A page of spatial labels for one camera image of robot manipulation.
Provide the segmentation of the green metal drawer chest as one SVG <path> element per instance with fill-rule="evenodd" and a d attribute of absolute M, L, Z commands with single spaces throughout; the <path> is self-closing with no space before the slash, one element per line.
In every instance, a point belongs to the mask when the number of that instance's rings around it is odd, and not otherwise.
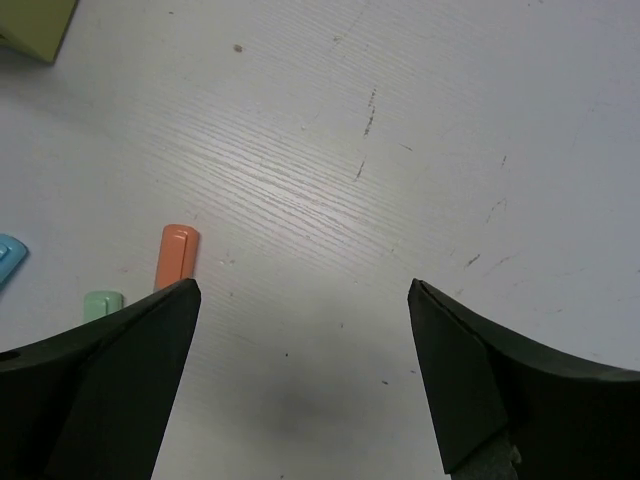
<path fill-rule="evenodd" d="M 1 46 L 54 64 L 78 0 L 1 0 Z"/>

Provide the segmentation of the blue highlighter marker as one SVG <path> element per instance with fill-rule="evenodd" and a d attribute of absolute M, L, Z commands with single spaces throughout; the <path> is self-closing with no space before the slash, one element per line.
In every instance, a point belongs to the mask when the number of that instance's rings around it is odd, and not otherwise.
<path fill-rule="evenodd" d="M 0 235 L 0 286 L 4 288 L 26 259 L 29 251 L 17 238 Z"/>

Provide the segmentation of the green highlighter marker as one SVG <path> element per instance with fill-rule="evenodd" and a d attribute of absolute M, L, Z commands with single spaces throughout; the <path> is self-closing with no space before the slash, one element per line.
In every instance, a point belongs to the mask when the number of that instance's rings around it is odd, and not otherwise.
<path fill-rule="evenodd" d="M 88 323 L 110 315 L 123 308 L 124 296 L 117 291 L 98 290 L 85 294 L 83 299 L 83 322 Z"/>

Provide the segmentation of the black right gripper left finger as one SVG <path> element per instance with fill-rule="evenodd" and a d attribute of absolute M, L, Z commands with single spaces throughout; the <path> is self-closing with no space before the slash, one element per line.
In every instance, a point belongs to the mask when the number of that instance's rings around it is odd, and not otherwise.
<path fill-rule="evenodd" d="M 148 479 L 201 303 L 181 280 L 1 354 L 4 479 Z"/>

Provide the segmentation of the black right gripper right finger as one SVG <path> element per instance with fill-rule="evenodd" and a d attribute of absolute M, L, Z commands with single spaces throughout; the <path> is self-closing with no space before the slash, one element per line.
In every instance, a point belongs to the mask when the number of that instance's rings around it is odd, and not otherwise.
<path fill-rule="evenodd" d="M 411 328 L 453 479 L 635 479 L 639 374 L 561 352 L 414 280 Z"/>

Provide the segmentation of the orange highlighter marker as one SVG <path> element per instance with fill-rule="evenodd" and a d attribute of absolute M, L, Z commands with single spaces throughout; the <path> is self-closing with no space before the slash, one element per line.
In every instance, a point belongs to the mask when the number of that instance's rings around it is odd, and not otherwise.
<path fill-rule="evenodd" d="M 199 232 L 188 225 L 169 224 L 162 231 L 154 290 L 194 276 Z"/>

